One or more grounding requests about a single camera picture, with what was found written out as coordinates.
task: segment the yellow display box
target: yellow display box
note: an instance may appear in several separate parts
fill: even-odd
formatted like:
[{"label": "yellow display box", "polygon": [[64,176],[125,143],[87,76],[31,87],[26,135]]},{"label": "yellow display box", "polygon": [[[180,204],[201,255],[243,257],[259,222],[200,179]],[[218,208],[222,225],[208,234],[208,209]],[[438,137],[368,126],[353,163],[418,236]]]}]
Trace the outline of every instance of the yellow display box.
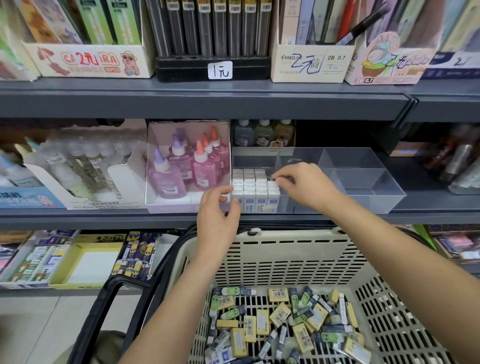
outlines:
[{"label": "yellow display box", "polygon": [[74,243],[50,279],[57,290],[102,288],[123,243]]}]

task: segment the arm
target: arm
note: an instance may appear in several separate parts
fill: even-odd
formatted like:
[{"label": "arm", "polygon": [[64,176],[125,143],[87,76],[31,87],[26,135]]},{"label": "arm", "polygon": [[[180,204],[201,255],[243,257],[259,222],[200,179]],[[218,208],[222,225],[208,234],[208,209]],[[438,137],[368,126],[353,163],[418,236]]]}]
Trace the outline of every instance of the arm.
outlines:
[{"label": "arm", "polygon": [[342,194],[316,165],[288,165],[272,177],[292,198],[327,215],[346,232],[459,363],[478,361],[480,281]]},{"label": "arm", "polygon": [[195,332],[212,279],[237,234],[240,205],[230,204],[227,217],[218,202],[231,186],[206,191],[197,217],[197,252],[165,300],[125,352],[119,364],[184,364],[190,355]]}]

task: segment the clear plastic organizer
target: clear plastic organizer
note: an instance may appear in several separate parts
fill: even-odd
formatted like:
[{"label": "clear plastic organizer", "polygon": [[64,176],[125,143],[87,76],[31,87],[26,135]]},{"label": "clear plastic organizer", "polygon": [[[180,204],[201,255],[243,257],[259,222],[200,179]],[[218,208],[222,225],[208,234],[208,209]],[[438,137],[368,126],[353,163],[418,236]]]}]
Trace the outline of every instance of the clear plastic organizer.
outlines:
[{"label": "clear plastic organizer", "polygon": [[[264,169],[268,180],[271,175],[283,167],[279,148],[233,147],[232,169]],[[246,214],[284,214],[293,213],[293,206],[288,209],[288,195],[280,189],[280,195],[234,194],[242,205],[242,213]]]},{"label": "clear plastic organizer", "polygon": [[[174,259],[167,293],[182,274],[196,251],[197,239],[185,241]],[[271,314],[277,303],[268,300],[269,288],[296,287],[303,292],[308,285],[323,298],[333,289],[345,294],[352,303],[359,331],[365,337],[365,347],[372,352],[372,364],[380,363],[443,363],[454,364],[450,353],[420,324],[404,303],[376,273],[351,239],[332,230],[260,231],[254,236],[238,234],[230,247],[212,287],[244,285],[257,290],[256,296],[237,296],[236,305],[244,304],[247,315],[257,309]],[[209,293],[189,363],[204,363],[207,335],[210,327]],[[239,318],[240,327],[243,317]],[[257,336],[255,343],[247,343],[248,355],[257,356],[266,336]],[[282,361],[272,355],[278,340],[274,341],[264,361],[285,363],[291,350],[298,349],[291,327],[287,332]],[[339,355],[326,345],[302,354],[300,363],[341,363],[353,361]]]},{"label": "clear plastic organizer", "polygon": [[[374,214],[388,214],[405,192],[370,148],[289,148],[280,164],[307,162],[317,164],[344,194]],[[295,214],[316,211],[294,204]]]}]

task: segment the right hand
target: right hand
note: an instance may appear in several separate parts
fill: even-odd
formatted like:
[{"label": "right hand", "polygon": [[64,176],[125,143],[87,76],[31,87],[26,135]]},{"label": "right hand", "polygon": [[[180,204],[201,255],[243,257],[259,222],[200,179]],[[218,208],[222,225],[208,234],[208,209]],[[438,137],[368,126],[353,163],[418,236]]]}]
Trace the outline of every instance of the right hand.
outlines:
[{"label": "right hand", "polygon": [[[286,177],[293,177],[295,182]],[[294,200],[325,215],[344,196],[313,163],[289,164],[272,174],[272,178]]]}]

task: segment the hand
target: hand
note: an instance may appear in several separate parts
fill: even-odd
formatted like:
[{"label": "hand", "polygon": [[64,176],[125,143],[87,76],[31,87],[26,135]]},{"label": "hand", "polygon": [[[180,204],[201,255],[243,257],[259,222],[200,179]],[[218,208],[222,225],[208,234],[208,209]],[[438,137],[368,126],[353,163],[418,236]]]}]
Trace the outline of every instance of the hand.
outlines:
[{"label": "hand", "polygon": [[219,202],[226,202],[233,186],[221,186],[205,191],[197,216],[197,256],[207,259],[223,259],[232,244],[240,220],[240,204],[236,198],[230,203],[228,216],[220,210]]},{"label": "hand", "polygon": [[[285,178],[290,176],[295,183]],[[289,164],[275,172],[272,178],[294,200],[325,215],[328,215],[330,207],[335,207],[336,201],[344,196],[313,163]]]}]

